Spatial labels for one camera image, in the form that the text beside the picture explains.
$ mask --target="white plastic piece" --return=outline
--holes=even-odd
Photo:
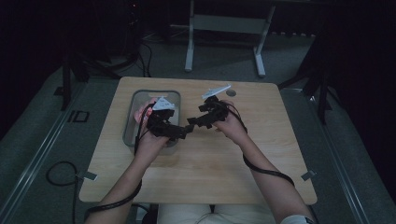
[[[175,108],[175,104],[170,103],[165,98],[163,98],[163,96],[152,107],[153,110],[163,110],[163,109],[173,109],[173,108]]]
[[[207,93],[205,93],[204,95],[202,95],[202,99],[206,99],[206,98],[208,98],[208,97],[217,95],[217,94],[219,94],[220,92],[226,91],[226,90],[228,90],[228,89],[230,89],[230,88],[231,88],[231,84],[228,84],[228,85],[225,86],[225,87],[218,87],[218,88],[215,88],[215,89],[209,89],[209,91],[208,91]]]

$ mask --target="gray carpet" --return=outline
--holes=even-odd
[[[177,35],[171,43],[158,42],[151,36],[146,38],[152,50],[150,73],[153,77],[218,79],[231,81],[280,82],[294,76],[312,39],[305,37],[286,38],[270,35],[263,51],[267,77],[256,75],[252,49],[234,45],[212,45],[206,39],[198,39],[193,62],[193,71],[184,72],[187,42],[186,36]],[[149,49],[141,52],[147,64]],[[122,76],[142,76],[141,64],[136,63],[127,70],[119,71]],[[60,112],[62,99],[53,96],[61,85],[61,74],[53,74],[25,113],[2,140],[0,146],[0,200],[6,198],[16,186],[24,168],[40,149],[51,125],[63,121],[62,129],[50,144],[49,154],[43,160],[31,187],[15,206],[9,223],[71,223],[73,187],[56,187],[48,183],[45,174],[57,161],[71,161],[84,171],[88,168],[96,141],[111,104],[117,81],[94,76],[86,84],[74,83],[79,87],[69,110]],[[323,127],[315,115],[315,104],[297,91],[304,81],[281,91],[300,148],[309,170],[317,173],[312,181],[318,202],[312,206],[318,222],[326,223],[395,223],[396,209],[370,162],[364,146],[345,111],[330,99],[331,111],[326,112],[328,124]],[[90,112],[87,122],[67,122],[72,111]],[[334,152],[340,157],[354,192],[358,195],[366,217],[358,220],[348,202],[344,179],[337,173],[339,163],[334,162]],[[60,166],[53,178],[72,181],[73,170]],[[84,211],[92,204],[77,203],[77,221],[81,223]]]

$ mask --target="wooden table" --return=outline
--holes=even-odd
[[[79,198],[100,201],[130,164],[133,154],[122,135],[132,96],[139,90],[175,90],[181,95],[180,126],[187,118],[200,117],[201,95],[209,88],[232,84],[234,97],[225,92],[219,99],[234,102],[249,135],[262,152],[295,182],[305,203],[317,196],[307,172],[290,120],[277,86],[268,83],[212,80],[124,77],[108,111],[89,167],[98,175],[85,180]],[[230,139],[215,129],[195,127],[185,140],[180,139],[172,155],[160,155],[148,168],[136,203],[262,203],[263,198],[242,160],[242,153]]]

